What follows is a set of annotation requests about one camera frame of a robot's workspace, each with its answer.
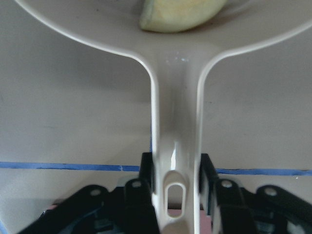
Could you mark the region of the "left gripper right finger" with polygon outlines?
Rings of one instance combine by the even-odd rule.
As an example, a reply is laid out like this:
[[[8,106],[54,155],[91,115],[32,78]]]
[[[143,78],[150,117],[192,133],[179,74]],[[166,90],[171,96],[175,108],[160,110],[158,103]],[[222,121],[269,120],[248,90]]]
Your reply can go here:
[[[221,179],[208,154],[202,154],[199,192],[203,209],[211,217],[213,234],[256,234],[254,218],[239,185]]]

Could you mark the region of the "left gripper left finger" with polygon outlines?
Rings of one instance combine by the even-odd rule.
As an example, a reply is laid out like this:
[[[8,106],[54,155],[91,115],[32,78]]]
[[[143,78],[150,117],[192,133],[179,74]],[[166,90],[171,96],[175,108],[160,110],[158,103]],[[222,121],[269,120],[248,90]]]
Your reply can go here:
[[[127,234],[160,233],[152,203],[154,177],[152,153],[143,153],[138,177],[129,180],[124,187]]]

